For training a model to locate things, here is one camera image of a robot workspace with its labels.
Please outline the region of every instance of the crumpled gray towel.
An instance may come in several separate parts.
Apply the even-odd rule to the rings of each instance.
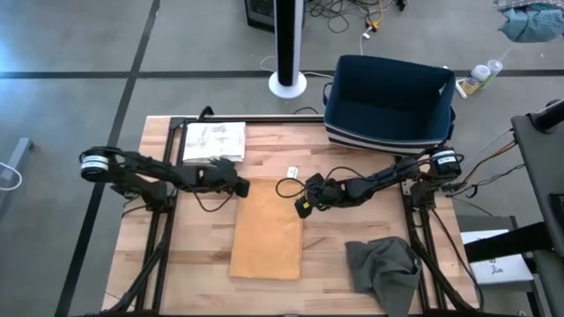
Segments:
[[[419,285],[421,259],[398,237],[345,243],[354,291],[372,293],[389,317],[409,313]]]

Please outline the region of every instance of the brown envelope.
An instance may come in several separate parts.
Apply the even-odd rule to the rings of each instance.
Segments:
[[[302,220],[294,199],[276,194],[278,180],[251,179],[249,196],[239,200],[229,276],[295,280],[300,278]],[[286,181],[283,194],[301,186]]]

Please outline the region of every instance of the small white card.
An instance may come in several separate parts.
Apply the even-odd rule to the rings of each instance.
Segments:
[[[290,166],[288,167],[288,173],[286,173],[286,177],[298,179],[298,167]]]
[[[461,235],[463,243],[468,244],[506,232],[508,232],[507,229],[486,230],[479,232],[462,232]],[[527,264],[520,254],[470,263],[470,268],[478,284],[503,284],[530,281],[533,279]]]

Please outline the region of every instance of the black cable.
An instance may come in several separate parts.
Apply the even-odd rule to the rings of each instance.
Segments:
[[[122,217],[125,217],[125,215],[129,214],[130,212],[133,212],[135,210],[140,210],[140,209],[143,209],[143,208],[146,208],[146,207],[147,207],[147,205],[144,204],[143,206],[138,206],[138,207],[135,207],[135,208],[131,208],[130,210],[126,210],[126,211],[123,212]]]
[[[200,197],[198,197],[198,195],[196,194],[196,192],[192,190],[192,194],[194,194],[194,197],[196,198],[197,203],[200,205],[200,208],[202,208],[205,212],[214,212],[214,211],[220,210],[221,207],[223,207],[223,206],[229,201],[229,199],[231,199],[231,197],[233,197],[233,193],[234,193],[234,192],[231,192],[231,194],[229,194],[229,197],[226,198],[226,200],[224,200],[223,203],[221,203],[221,204],[219,205],[219,207],[214,208],[214,209],[212,209],[212,210],[209,210],[209,209],[207,209],[207,208],[204,207],[204,205],[202,204],[202,201],[200,200]]]
[[[307,190],[309,193],[319,193],[319,192],[323,189],[323,187],[327,184],[327,180],[330,178],[330,176],[331,176],[335,171],[341,170],[341,169],[344,169],[344,170],[349,171],[349,172],[353,172],[355,175],[359,176],[361,179],[370,181],[369,178],[367,178],[367,177],[365,177],[364,175],[362,175],[361,173],[359,173],[359,172],[353,170],[351,167],[337,166],[337,167],[334,167],[333,169],[331,169],[331,170],[327,173],[327,176],[325,176],[325,179],[323,180],[323,183],[322,183],[321,185],[313,185],[313,186],[309,186],[309,187],[308,187],[308,186],[306,186],[306,184],[304,184],[304,183],[303,183],[302,181],[300,181],[300,180],[296,180],[295,178],[292,178],[292,177],[285,177],[285,178],[281,179],[280,181],[278,181],[278,182],[276,183],[276,187],[275,187],[276,194],[278,194],[278,195],[279,195],[280,197],[282,197],[282,198],[293,198],[293,197],[296,197],[297,195],[303,193],[303,192],[306,191],[306,190]],[[278,187],[279,187],[280,184],[281,184],[282,182],[284,182],[284,181],[295,181],[295,182],[297,182],[298,184],[301,185],[301,190],[300,190],[299,192],[297,192],[297,193],[290,194],[290,195],[283,195],[283,194],[280,194],[280,191],[278,190]]]
[[[462,203],[467,203],[467,204],[469,204],[470,206],[476,208],[477,210],[481,210],[482,212],[484,212],[485,214],[487,214],[489,217],[494,217],[494,215],[493,215],[491,212],[485,210],[484,208],[478,206],[478,205],[475,204],[475,203],[471,203],[471,202],[465,201],[464,199],[460,199],[460,198],[456,198],[456,197],[452,197],[452,199],[453,199],[453,200],[456,200],[456,201],[459,201],[459,202],[462,202]]]
[[[467,185],[466,187],[464,187],[464,188],[461,189],[460,191],[456,192],[455,194],[447,195],[447,197],[455,197],[455,196],[461,195],[461,194],[463,194],[463,193],[465,193],[465,192],[467,192],[467,191],[469,191],[469,190],[473,190],[474,192],[473,192],[471,195],[467,195],[467,196],[466,196],[466,198],[473,198],[475,195],[478,194],[478,188],[479,188],[480,186],[489,185],[489,184],[493,183],[494,181],[497,181],[497,180],[500,179],[501,177],[507,176],[507,175],[513,173],[514,171],[516,171],[516,170],[518,170],[518,169],[521,169],[521,168],[523,168],[523,167],[525,167],[525,164],[520,164],[520,165],[518,165],[518,166],[514,166],[514,167],[510,168],[510,169],[509,169],[507,172],[505,172],[505,173],[499,173],[499,174],[496,174],[496,175],[492,176],[492,177],[491,177],[490,179],[488,179],[488,180],[479,181],[479,182],[477,182],[477,183],[475,183],[475,184]]]
[[[450,244],[452,245],[452,248],[455,251],[456,258],[458,259],[458,261],[460,262],[460,264],[462,265],[462,267],[464,268],[466,273],[468,273],[468,276],[470,277],[470,279],[474,283],[474,286],[478,289],[479,310],[483,312],[484,311],[484,292],[479,287],[478,281],[476,281],[476,277],[474,277],[474,275],[470,272],[470,270],[468,269],[468,267],[464,263],[464,259],[460,255],[460,252],[458,252],[458,248],[456,248],[455,241],[452,239],[452,236],[450,235],[449,229],[447,229],[447,226],[442,222],[442,219],[439,217],[439,214],[436,212],[436,210],[431,210],[431,211],[434,213],[434,216],[439,221],[439,224],[441,225],[442,230],[447,235],[447,238],[449,239],[449,242],[450,242]]]
[[[138,199],[139,195],[134,195],[133,197],[131,197],[127,202],[123,203],[123,208],[125,208],[125,206],[127,206],[128,204],[130,204],[131,202],[133,202],[134,200]]]
[[[311,111],[313,111],[315,114],[319,114],[319,113],[317,112],[317,110],[315,110],[315,108],[313,108],[313,107],[301,107],[300,109],[294,111],[292,114],[297,114],[297,113],[299,113],[301,110],[311,110]]]
[[[107,291],[104,291],[104,292],[105,292],[108,296],[113,297],[114,299],[122,300],[122,298],[117,297],[117,296],[114,295],[114,294],[108,293]]]
[[[329,28],[330,31],[332,31],[333,33],[342,33],[346,30],[348,30],[348,28],[350,27],[350,23],[348,21],[348,19],[345,18],[345,15],[348,14],[352,14],[355,15],[357,17],[361,17],[365,19],[365,22],[369,22],[370,24],[372,24],[372,19],[370,17],[370,15],[372,13],[370,13],[370,8],[380,4],[380,1],[383,0],[378,0],[374,3],[368,3],[365,1],[360,1],[360,0],[318,0],[318,1],[310,1],[308,2],[308,8],[309,11],[307,11],[309,13],[310,16],[312,17],[324,17],[327,18],[327,27]],[[359,15],[356,13],[356,11],[358,10],[358,7],[362,8],[364,11],[366,11],[366,14],[364,15]],[[338,29],[336,30],[335,28],[333,28],[331,26],[331,21],[333,21],[335,18],[340,18],[345,22],[345,27],[342,29]]]

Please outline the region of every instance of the black floor line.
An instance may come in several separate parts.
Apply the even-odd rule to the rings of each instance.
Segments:
[[[452,70],[457,77],[465,77],[470,70]],[[333,76],[334,70],[302,70]],[[141,71],[9,71],[0,72],[0,79],[231,79],[267,78],[268,70],[149,70]],[[564,70],[504,70],[498,77],[564,77]]]
[[[145,51],[147,50],[147,45],[149,44],[149,39],[155,25],[159,8],[160,0],[153,0],[151,9],[149,10],[149,15],[145,22],[143,35],[141,35],[141,41],[137,46],[137,52],[135,54],[135,58],[133,59],[133,64],[131,65],[130,74],[125,87],[123,88],[120,104],[115,113],[114,123],[112,124],[112,129],[108,137],[108,146],[117,145],[117,141],[122,131],[123,120],[125,119],[131,95],[133,94],[133,88],[135,87],[135,82],[137,80],[134,75],[137,74],[141,68],[141,63],[143,62],[143,57],[145,56]],[[59,303],[55,311],[55,317],[67,317],[69,315],[72,299],[77,288],[78,279],[80,278],[80,271],[86,257],[86,251],[88,249],[88,244],[90,243],[94,223],[96,222],[96,216],[98,215],[98,208],[100,207],[104,187],[105,185],[101,183],[94,185],[93,193],[86,209],[85,219],[82,227],[80,228],[80,234],[78,235],[77,245],[75,246],[72,260],[70,261],[70,267],[67,271],[67,277],[65,278],[63,290],[61,291]]]
[[[106,79],[127,78],[130,71],[6,71],[0,79]]]

